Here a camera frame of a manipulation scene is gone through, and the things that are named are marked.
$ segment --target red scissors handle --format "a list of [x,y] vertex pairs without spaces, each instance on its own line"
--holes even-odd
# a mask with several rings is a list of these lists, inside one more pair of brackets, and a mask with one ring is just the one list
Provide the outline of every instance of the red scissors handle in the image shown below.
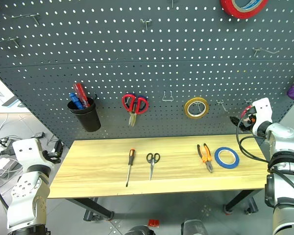
[[125,94],[122,97],[122,104],[128,112],[132,112],[135,104],[136,96],[134,94]]
[[143,114],[144,112],[147,111],[148,109],[148,106],[149,106],[149,103],[147,101],[147,99],[143,96],[139,96],[137,98],[137,104],[136,104],[136,110],[135,110],[135,113],[136,114]]

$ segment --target tape roll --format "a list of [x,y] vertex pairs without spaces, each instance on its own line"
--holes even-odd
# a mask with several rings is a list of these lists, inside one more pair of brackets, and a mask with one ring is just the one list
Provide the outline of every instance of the tape roll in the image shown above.
[[227,14],[239,19],[247,19],[258,14],[265,7],[268,0],[250,0],[250,2],[243,7],[239,7],[235,3],[235,0],[220,0],[220,2]]
[[[199,114],[191,114],[189,108],[193,104],[197,104],[197,103],[203,104],[204,109]],[[192,98],[189,101],[187,101],[184,105],[184,112],[185,112],[186,116],[188,116],[189,118],[192,118],[192,119],[202,118],[203,116],[205,116],[208,113],[208,111],[209,111],[209,104],[204,98],[201,98],[201,97]]]
[[[223,162],[221,160],[221,158],[220,158],[220,153],[221,152],[229,152],[229,153],[231,153],[233,155],[233,157],[234,157],[234,161],[232,163],[230,163],[230,164]],[[221,148],[218,148],[215,151],[215,160],[220,166],[222,166],[224,168],[227,168],[227,169],[236,168],[239,165],[239,162],[240,162],[239,155],[233,149],[227,148],[227,147],[221,147]]]

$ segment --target red tape roll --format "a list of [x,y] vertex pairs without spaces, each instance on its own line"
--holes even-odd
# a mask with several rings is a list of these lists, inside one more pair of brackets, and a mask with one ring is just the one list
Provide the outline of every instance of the red tape roll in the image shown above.
[[239,7],[235,0],[220,0],[220,2],[227,14],[239,19],[247,19],[258,14],[265,7],[268,0],[251,0],[243,7]]

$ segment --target blue tape roll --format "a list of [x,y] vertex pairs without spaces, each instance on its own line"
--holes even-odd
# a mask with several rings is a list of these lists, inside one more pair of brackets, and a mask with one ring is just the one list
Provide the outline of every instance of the blue tape roll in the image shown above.
[[[227,163],[224,163],[221,159],[220,159],[220,153],[223,152],[223,151],[227,151],[227,152],[230,152],[233,154],[233,156],[235,157],[235,162],[234,163],[231,163],[231,164],[227,164]],[[224,168],[227,168],[227,169],[233,169],[235,167],[237,167],[239,165],[239,162],[240,162],[240,158],[239,158],[239,155],[231,148],[227,148],[227,147],[221,147],[221,148],[218,148],[216,151],[215,151],[215,160],[216,162],[224,167]]]

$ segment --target red scissors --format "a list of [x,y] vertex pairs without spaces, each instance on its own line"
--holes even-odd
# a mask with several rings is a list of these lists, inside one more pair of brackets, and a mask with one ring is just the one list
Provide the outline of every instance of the red scissors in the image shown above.
[[125,109],[129,112],[129,126],[134,126],[136,122],[136,116],[137,114],[143,114],[147,111],[149,103],[147,101],[147,98],[139,95],[136,96],[134,94],[125,94],[122,97],[122,104],[125,107]]

